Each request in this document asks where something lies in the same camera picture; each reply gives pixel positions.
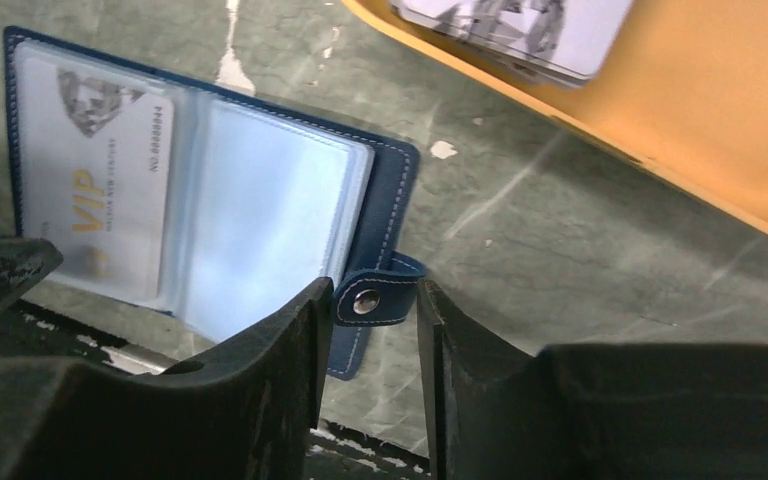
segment gray tabletop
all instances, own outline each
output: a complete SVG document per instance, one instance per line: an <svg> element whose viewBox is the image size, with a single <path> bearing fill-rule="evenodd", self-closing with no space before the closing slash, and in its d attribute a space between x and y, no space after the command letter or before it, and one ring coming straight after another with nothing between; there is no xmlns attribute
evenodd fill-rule
<svg viewBox="0 0 768 480"><path fill-rule="evenodd" d="M768 342L768 237L354 18L339 0L0 0L20 24L407 138L423 152L399 249L536 352L570 341ZM11 232L0 50L0 232ZM184 358L209 342L57 285L28 298ZM414 320L374 332L323 415L424 453Z"/></svg>

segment gold lettering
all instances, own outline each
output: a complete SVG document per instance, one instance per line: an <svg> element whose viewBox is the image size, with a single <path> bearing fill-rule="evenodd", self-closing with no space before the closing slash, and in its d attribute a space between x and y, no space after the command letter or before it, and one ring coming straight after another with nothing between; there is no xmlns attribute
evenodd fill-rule
<svg viewBox="0 0 768 480"><path fill-rule="evenodd" d="M72 224L72 231L75 232L92 232L95 230L101 230L102 223L92 215L90 215L86 210L83 208L72 205L72 211L75 212L75 215L83 218L87 221L86 224L78 224L73 223Z"/></svg>
<svg viewBox="0 0 768 480"><path fill-rule="evenodd" d="M100 197L104 196L104 190L93 185L92 175L86 170L75 170L75 173L72 174L72 188L79 192L94 193Z"/></svg>
<svg viewBox="0 0 768 480"><path fill-rule="evenodd" d="M74 200L75 203L83 203L92 208L104 209L104 202L100 200L93 200L92 198L82 197L80 195L72 195L72 200Z"/></svg>

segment stack of cards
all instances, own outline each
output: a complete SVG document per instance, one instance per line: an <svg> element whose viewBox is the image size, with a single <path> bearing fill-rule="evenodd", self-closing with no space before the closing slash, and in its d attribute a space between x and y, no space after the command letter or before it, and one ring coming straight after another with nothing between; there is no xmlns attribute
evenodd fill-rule
<svg viewBox="0 0 768 480"><path fill-rule="evenodd" d="M389 1L529 83L578 88L599 73L633 0Z"/></svg>

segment card holder strap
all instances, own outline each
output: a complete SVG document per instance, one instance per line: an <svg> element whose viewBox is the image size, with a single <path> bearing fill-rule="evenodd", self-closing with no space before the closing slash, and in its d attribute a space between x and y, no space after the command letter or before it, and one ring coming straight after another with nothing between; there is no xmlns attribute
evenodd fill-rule
<svg viewBox="0 0 768 480"><path fill-rule="evenodd" d="M347 273L337 287L333 318L346 327L380 327L405 320L416 299L417 282L425 266L393 252L387 269L362 269Z"/></svg>

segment open wallet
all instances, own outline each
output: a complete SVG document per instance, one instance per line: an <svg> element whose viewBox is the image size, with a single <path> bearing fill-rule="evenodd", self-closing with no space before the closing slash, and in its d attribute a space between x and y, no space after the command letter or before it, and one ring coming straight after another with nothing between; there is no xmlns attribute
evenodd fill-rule
<svg viewBox="0 0 768 480"><path fill-rule="evenodd" d="M51 280L220 342L330 277L344 380L407 316L412 145L19 27L4 53L16 229L63 254Z"/></svg>

